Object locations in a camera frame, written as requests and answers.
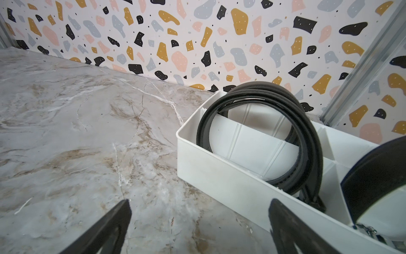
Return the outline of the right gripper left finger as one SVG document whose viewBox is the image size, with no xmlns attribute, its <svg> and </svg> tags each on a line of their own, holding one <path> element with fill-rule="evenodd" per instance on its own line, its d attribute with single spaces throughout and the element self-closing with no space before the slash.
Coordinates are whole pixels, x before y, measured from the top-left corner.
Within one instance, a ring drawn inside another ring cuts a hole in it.
<svg viewBox="0 0 406 254">
<path fill-rule="evenodd" d="M 129 200 L 120 201 L 77 240 L 65 248 L 62 253 L 121 253 L 131 216 L 132 210 Z"/>
</svg>

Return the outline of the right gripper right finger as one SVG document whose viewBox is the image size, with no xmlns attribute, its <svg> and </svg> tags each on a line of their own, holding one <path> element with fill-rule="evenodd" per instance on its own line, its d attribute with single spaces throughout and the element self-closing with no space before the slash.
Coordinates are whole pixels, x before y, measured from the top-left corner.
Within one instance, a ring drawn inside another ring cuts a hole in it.
<svg viewBox="0 0 406 254">
<path fill-rule="evenodd" d="M 338 251 L 307 226 L 282 202 L 273 199 L 268 210 L 271 235 L 279 254 L 337 254 Z"/>
</svg>

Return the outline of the long black belt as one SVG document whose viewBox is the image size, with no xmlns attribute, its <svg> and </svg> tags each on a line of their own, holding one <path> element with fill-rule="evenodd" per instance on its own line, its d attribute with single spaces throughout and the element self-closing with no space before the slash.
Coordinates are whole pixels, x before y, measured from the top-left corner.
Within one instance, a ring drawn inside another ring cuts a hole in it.
<svg viewBox="0 0 406 254">
<path fill-rule="evenodd" d="M 406 139 L 380 145 L 362 157 L 341 182 L 353 228 L 406 251 Z"/>
<path fill-rule="evenodd" d="M 322 182 L 323 155 L 321 143 L 313 124 L 295 103 L 283 95 L 263 90 L 242 90 L 227 93 L 214 102 L 204 113 L 197 128 L 196 144 L 212 151 L 209 141 L 211 124 L 217 114 L 227 115 L 228 111 L 245 104 L 262 104 L 279 111 L 295 128 L 300 139 L 299 155 L 295 164 L 268 184 L 288 194 L 299 193 L 299 200 L 325 212 L 326 207 L 319 196 Z"/>
</svg>

